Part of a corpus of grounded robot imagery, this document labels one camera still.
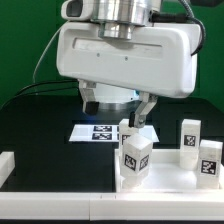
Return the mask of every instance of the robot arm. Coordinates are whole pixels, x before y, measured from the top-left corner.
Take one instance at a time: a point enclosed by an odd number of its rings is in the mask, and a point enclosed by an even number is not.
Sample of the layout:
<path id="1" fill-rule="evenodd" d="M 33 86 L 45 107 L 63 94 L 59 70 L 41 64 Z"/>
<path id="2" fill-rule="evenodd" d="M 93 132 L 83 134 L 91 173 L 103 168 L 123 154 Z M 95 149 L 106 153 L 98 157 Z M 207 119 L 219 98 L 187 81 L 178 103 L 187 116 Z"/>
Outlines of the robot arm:
<path id="1" fill-rule="evenodd" d="M 62 6 L 66 23 L 58 44 L 57 67 L 78 78 L 83 111 L 95 114 L 97 83 L 138 90 L 141 104 L 130 127 L 144 126 L 157 96 L 185 98 L 193 92 L 200 41 L 196 24 L 149 23 L 160 11 L 154 0 L 70 0 Z"/>

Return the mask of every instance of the green wall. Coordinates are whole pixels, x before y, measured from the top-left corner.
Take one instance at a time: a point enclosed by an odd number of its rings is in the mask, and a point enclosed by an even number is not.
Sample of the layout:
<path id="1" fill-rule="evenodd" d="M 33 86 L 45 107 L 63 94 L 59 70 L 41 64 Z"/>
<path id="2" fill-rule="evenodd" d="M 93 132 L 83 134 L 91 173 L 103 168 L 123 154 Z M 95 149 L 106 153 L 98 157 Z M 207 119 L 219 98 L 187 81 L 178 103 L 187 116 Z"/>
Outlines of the green wall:
<path id="1" fill-rule="evenodd" d="M 32 83 L 36 63 L 48 41 L 63 24 L 64 0 L 0 0 L 0 105 Z M 207 29 L 207 42 L 199 54 L 194 97 L 208 99 L 224 111 L 224 4 L 193 8 Z M 181 12 L 178 3 L 165 3 L 164 11 Z M 38 72 L 37 81 L 59 80 L 57 40 Z"/>

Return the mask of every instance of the paper sheet with marker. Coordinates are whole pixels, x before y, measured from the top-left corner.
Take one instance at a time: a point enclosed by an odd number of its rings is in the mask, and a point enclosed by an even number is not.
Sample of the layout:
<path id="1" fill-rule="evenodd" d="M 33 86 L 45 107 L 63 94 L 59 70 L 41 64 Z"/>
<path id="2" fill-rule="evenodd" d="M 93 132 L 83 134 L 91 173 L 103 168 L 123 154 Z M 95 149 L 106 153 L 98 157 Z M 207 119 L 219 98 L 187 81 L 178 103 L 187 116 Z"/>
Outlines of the paper sheet with marker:
<path id="1" fill-rule="evenodd" d="M 139 129 L 139 134 L 159 142 L 155 129 L 146 125 Z M 72 131 L 70 142 L 119 142 L 118 125 L 75 125 Z"/>

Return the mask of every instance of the metal cylinder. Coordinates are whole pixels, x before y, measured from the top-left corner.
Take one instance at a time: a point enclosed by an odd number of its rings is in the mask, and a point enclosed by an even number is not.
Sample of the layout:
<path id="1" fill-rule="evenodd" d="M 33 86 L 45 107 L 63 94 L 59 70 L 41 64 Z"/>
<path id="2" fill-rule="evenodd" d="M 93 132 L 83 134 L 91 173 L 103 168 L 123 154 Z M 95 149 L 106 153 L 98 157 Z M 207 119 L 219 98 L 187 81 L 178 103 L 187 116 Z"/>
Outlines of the metal cylinder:
<path id="1" fill-rule="evenodd" d="M 134 26 L 145 26 L 149 13 L 148 0 L 95 0 L 92 21 L 101 23 L 101 38 L 131 39 Z"/>
<path id="2" fill-rule="evenodd" d="M 92 20 L 144 26 L 148 16 L 148 0 L 95 0 Z"/>

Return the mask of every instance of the wire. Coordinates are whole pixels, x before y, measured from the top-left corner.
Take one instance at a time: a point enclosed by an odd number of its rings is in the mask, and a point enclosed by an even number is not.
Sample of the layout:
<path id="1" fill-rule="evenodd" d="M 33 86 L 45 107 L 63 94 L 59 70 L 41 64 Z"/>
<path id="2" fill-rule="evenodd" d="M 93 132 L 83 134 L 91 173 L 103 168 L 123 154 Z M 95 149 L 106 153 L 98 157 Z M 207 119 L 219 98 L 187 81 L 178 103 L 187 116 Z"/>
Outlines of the wire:
<path id="1" fill-rule="evenodd" d="M 201 29 L 201 38 L 200 42 L 195 49 L 193 53 L 191 53 L 191 56 L 194 56 L 197 54 L 204 46 L 206 41 L 206 29 L 204 24 L 194 17 L 188 16 L 186 14 L 170 14 L 170 13 L 158 13 L 154 12 L 151 15 L 151 22 L 159 22 L 159 23 L 187 23 L 187 22 L 193 22 L 200 26 Z"/>
<path id="2" fill-rule="evenodd" d="M 42 85 L 51 85 L 51 84 L 64 84 L 64 83 L 78 83 L 77 80 L 63 80 L 63 81 L 45 81 L 45 82 L 39 82 L 36 84 L 32 84 L 29 86 L 24 87 L 21 89 L 19 92 L 15 94 L 15 96 L 18 96 L 22 94 L 23 92 L 27 91 L 28 89 L 35 88 L 37 86 L 42 86 Z"/>
<path id="3" fill-rule="evenodd" d="M 204 44 L 206 41 L 206 29 L 205 29 L 204 24 L 196 18 L 187 16 L 187 20 L 192 21 L 195 24 L 198 24 L 201 28 L 201 40 L 200 40 L 200 43 L 199 43 L 198 47 L 196 48 L 196 50 L 191 54 L 191 56 L 193 56 L 193 55 L 197 54 L 204 47 Z"/>
<path id="4" fill-rule="evenodd" d="M 24 97 L 24 96 L 28 96 L 28 95 L 34 95 L 36 93 L 47 93 L 47 92 L 54 92 L 54 91 L 62 91 L 62 90 L 68 90 L 68 89 L 78 89 L 77 87 L 66 87 L 66 88 L 58 88 L 58 89 L 50 89 L 50 90 L 42 90 L 42 91 L 34 91 L 34 92 L 30 92 L 30 93 L 24 93 L 24 94 L 20 94 L 20 95 L 16 95 L 13 98 L 11 98 L 10 100 L 8 100 L 6 103 L 4 103 L 1 108 L 0 111 L 6 107 L 7 105 L 9 105 L 13 100 L 18 99 L 20 97 Z"/>
<path id="5" fill-rule="evenodd" d="M 33 72 L 33 83 L 35 84 L 36 83 L 36 78 L 37 78 L 37 71 L 40 67 L 40 64 L 41 62 L 43 61 L 47 51 L 49 50 L 51 44 L 53 43 L 53 41 L 55 40 L 56 36 L 58 35 L 58 33 L 61 31 L 62 27 L 64 26 L 64 24 L 56 31 L 56 33 L 53 35 L 53 37 L 51 38 L 51 40 L 49 41 L 48 45 L 46 46 L 45 50 L 43 51 L 37 65 L 36 65 L 36 68 Z"/>
<path id="6" fill-rule="evenodd" d="M 194 12 L 192 11 L 190 5 L 188 4 L 188 2 L 186 0 L 179 0 L 179 2 L 181 3 L 181 5 L 183 5 L 183 7 L 185 8 L 185 10 L 187 11 L 187 15 L 194 18 Z"/>

